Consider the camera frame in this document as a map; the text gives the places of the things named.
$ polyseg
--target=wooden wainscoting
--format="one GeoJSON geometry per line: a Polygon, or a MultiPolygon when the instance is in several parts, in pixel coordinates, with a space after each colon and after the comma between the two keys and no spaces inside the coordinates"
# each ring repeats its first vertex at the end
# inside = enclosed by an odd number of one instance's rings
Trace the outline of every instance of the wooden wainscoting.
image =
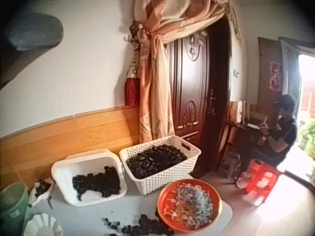
{"type": "Polygon", "coordinates": [[[115,154],[138,144],[139,109],[116,107],[77,114],[1,139],[1,188],[21,180],[28,188],[51,176],[54,162],[75,153],[107,148],[115,154]]]}

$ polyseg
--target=orange plastic plate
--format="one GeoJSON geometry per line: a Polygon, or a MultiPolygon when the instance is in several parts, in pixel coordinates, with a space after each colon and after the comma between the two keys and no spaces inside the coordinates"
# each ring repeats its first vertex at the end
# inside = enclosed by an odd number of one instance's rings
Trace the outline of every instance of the orange plastic plate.
{"type": "Polygon", "coordinates": [[[198,231],[208,228],[218,219],[222,211],[222,202],[221,202],[218,192],[210,184],[204,181],[198,180],[198,179],[181,179],[181,180],[172,182],[164,187],[164,189],[160,193],[157,200],[157,211],[158,211],[158,214],[160,215],[160,218],[165,222],[165,224],[167,224],[172,229],[176,231],[180,231],[180,232],[185,232],[185,233],[193,233],[193,232],[198,232],[198,231]],[[172,220],[170,215],[163,215],[163,209],[166,207],[166,205],[168,205],[168,209],[167,209],[168,211],[175,209],[175,203],[171,203],[169,199],[176,198],[176,193],[173,193],[172,189],[182,183],[190,183],[192,185],[201,186],[202,190],[205,190],[209,193],[209,196],[214,205],[213,215],[211,218],[212,221],[197,230],[191,227],[187,227],[186,225],[178,221],[172,220]]]}

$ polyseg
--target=small white plate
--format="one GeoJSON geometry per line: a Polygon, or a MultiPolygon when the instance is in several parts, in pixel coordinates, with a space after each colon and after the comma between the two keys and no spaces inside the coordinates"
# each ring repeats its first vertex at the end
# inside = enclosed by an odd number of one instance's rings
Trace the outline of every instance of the small white plate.
{"type": "Polygon", "coordinates": [[[63,236],[63,230],[54,217],[43,213],[27,223],[23,236],[63,236]]]}
{"type": "Polygon", "coordinates": [[[246,125],[247,125],[249,128],[252,128],[252,129],[256,129],[256,130],[259,130],[259,129],[260,129],[259,126],[254,125],[254,124],[247,123],[246,125]]]}

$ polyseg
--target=person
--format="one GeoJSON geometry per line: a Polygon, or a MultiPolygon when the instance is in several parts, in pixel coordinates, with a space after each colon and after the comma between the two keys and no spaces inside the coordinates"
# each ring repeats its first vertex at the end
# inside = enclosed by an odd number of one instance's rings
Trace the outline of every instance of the person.
{"type": "Polygon", "coordinates": [[[252,159],[259,159],[273,167],[277,167],[286,157],[297,137],[297,126],[293,115],[295,102],[288,95],[282,95],[276,104],[280,107],[280,116],[276,127],[269,128],[267,124],[260,125],[262,137],[257,143],[240,147],[241,172],[244,173],[252,159]]]}

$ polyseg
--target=white plastic container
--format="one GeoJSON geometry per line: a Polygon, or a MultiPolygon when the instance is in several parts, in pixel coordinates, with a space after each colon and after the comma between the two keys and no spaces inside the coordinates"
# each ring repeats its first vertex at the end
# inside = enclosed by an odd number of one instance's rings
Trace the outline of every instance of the white plastic container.
{"type": "Polygon", "coordinates": [[[65,200],[75,207],[84,207],[118,199],[124,196],[127,192],[127,185],[124,179],[120,159],[117,155],[111,153],[107,149],[99,149],[71,155],[65,160],[57,161],[53,165],[51,172],[65,200]],[[104,173],[104,166],[116,168],[120,179],[121,189],[119,195],[111,195],[108,198],[103,198],[101,193],[88,190],[82,195],[82,201],[79,201],[77,198],[77,191],[72,185],[72,177],[76,175],[86,176],[89,173],[104,173]]]}
{"type": "Polygon", "coordinates": [[[197,158],[200,154],[201,150],[199,148],[195,147],[194,145],[190,144],[189,142],[178,136],[169,136],[151,142],[128,147],[122,149],[119,153],[126,172],[128,173],[131,180],[135,183],[139,192],[142,195],[149,194],[156,189],[164,186],[165,184],[176,181],[182,176],[193,171],[197,158]],[[144,179],[137,179],[136,177],[134,177],[126,161],[129,158],[135,156],[137,153],[151,148],[153,145],[160,146],[163,144],[176,147],[184,153],[184,155],[187,157],[187,160],[144,179]]]}

